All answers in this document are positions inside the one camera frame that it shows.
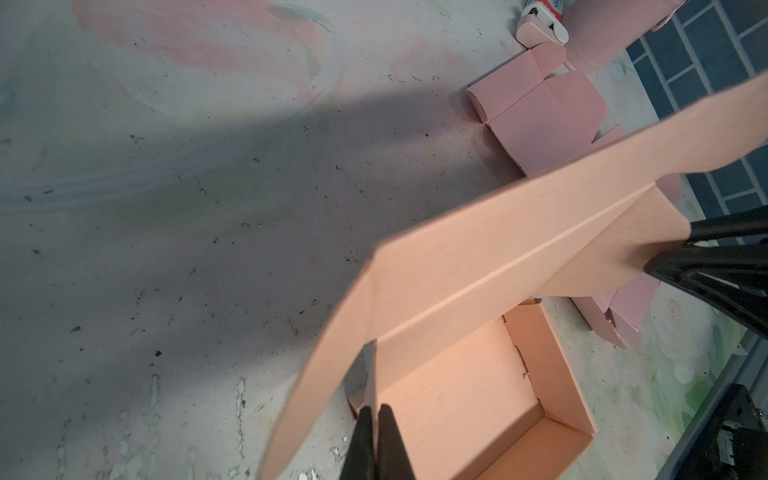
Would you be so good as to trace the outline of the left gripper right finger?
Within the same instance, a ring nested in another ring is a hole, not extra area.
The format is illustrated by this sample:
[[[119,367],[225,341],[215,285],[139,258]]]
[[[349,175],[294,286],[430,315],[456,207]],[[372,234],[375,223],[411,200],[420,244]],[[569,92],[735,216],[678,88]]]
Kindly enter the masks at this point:
[[[382,404],[378,413],[376,473],[379,480],[415,479],[393,409],[388,404]]]

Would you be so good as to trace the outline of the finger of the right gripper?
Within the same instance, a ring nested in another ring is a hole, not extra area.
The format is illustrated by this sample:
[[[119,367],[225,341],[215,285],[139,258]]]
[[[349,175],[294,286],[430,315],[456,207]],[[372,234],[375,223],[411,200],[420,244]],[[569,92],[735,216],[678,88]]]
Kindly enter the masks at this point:
[[[768,206],[691,224],[689,242],[716,241],[767,234]]]
[[[644,272],[767,337],[767,246],[686,245],[656,255]]]

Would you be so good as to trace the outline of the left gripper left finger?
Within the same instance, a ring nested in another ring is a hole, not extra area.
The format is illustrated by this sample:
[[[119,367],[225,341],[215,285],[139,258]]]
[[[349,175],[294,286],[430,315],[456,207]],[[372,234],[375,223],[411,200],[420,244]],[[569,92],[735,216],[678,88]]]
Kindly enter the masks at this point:
[[[358,414],[340,480],[376,480],[373,415],[369,406]]]

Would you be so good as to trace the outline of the orange paper box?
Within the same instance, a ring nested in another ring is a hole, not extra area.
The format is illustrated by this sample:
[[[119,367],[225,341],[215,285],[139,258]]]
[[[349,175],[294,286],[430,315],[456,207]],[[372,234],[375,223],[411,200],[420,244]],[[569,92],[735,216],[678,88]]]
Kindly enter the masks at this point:
[[[754,77],[381,244],[321,334],[258,475],[277,478],[367,344],[363,411],[392,409],[419,479],[555,479],[596,427],[541,299],[588,297],[682,245],[658,188],[767,137]]]

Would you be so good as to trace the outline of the pink paper box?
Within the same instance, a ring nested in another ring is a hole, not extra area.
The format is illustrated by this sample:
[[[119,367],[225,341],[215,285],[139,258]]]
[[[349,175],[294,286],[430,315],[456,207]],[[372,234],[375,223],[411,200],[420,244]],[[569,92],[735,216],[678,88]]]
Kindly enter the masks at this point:
[[[565,49],[543,43],[470,85],[480,119],[522,173],[531,177],[622,139],[616,125],[600,130],[607,105],[587,76],[558,73]],[[597,335],[643,350],[640,331],[659,283],[642,274],[627,285],[573,302]]]

